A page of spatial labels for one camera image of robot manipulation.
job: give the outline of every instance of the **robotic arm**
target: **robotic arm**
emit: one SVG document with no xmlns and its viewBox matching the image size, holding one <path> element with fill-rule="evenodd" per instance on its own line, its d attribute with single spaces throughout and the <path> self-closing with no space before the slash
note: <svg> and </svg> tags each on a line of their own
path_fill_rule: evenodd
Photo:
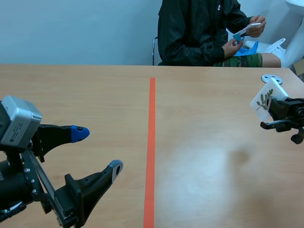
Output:
<svg viewBox="0 0 304 228">
<path fill-rule="evenodd" d="M 73 125 L 40 124 L 41 118 L 31 102 L 7 96 L 0 104 L 0 150 L 7 157 L 0 161 L 0 222 L 39 201 L 46 214 L 55 212 L 60 226 L 82 227 L 114 183 L 123 163 L 112 161 L 102 172 L 80 180 L 67 174 L 65 186 L 55 190 L 37 158 L 44 162 L 49 151 L 85 139 L 89 130 Z"/>
<path fill-rule="evenodd" d="M 268 112 L 274 121 L 261 122 L 261 127 L 266 130 L 276 129 L 279 133 L 295 128 L 299 132 L 291 137 L 291 141 L 301 144 L 304 139 L 304 99 L 287 98 L 284 101 L 278 101 L 270 98 L 268 102 Z"/>
</svg>

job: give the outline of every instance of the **plant image on card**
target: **plant image on card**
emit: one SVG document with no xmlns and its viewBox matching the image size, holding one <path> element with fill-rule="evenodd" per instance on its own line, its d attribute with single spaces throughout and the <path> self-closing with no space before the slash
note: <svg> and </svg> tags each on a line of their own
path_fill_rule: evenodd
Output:
<svg viewBox="0 0 304 228">
<path fill-rule="evenodd" d="M 273 94 L 273 92 L 274 92 L 274 90 L 271 89 L 271 90 L 269 90 L 269 92 L 267 94 L 265 94 L 265 96 L 263 96 L 263 94 L 261 94 L 261 102 L 259 102 L 259 101 L 256 102 L 256 104 L 259 106 L 257 110 L 259 110 L 260 108 L 264 108 L 264 110 L 267 111 L 267 99 L 271 98 L 271 95 Z"/>
</svg>

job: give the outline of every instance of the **red tape stripe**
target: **red tape stripe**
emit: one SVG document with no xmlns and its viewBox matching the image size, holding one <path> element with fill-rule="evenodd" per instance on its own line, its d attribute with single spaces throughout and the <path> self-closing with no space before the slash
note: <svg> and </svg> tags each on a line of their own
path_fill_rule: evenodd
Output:
<svg viewBox="0 0 304 228">
<path fill-rule="evenodd" d="M 155 78 L 150 78 L 149 125 L 146 171 L 146 194 L 144 200 L 143 228 L 154 228 L 155 191 Z"/>
</svg>

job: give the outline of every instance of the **knee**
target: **knee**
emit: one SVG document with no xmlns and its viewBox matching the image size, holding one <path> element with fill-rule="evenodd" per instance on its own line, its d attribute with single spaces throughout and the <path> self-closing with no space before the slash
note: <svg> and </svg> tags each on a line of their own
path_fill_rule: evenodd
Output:
<svg viewBox="0 0 304 228">
<path fill-rule="evenodd" d="M 278 56 L 274 54 L 265 53 L 263 56 L 263 67 L 281 68 L 282 63 Z"/>
<path fill-rule="evenodd" d="M 274 68 L 281 68 L 282 67 L 282 62 L 281 62 L 281 60 L 280 60 L 280 58 L 278 57 L 278 56 L 276 56 L 276 55 L 274 55 L 274 54 L 272 54 L 273 55 L 273 58 L 274 58 L 274 60 L 273 60 L 273 64 L 274 64 Z"/>
</svg>

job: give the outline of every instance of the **sleeve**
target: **sleeve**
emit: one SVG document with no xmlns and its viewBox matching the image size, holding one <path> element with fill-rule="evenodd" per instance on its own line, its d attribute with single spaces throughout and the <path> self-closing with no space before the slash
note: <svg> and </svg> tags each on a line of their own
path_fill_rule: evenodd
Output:
<svg viewBox="0 0 304 228">
<path fill-rule="evenodd" d="M 170 66 L 209 66 L 224 60 L 224 50 L 189 47 L 184 44 L 187 34 L 189 0 L 163 0 L 158 28 L 159 53 Z"/>
<path fill-rule="evenodd" d="M 241 5 L 237 0 L 233 0 L 233 5 L 227 18 L 227 28 L 230 32 L 237 33 L 250 23 L 251 17 L 246 17 L 245 13 L 241 11 Z"/>
</svg>

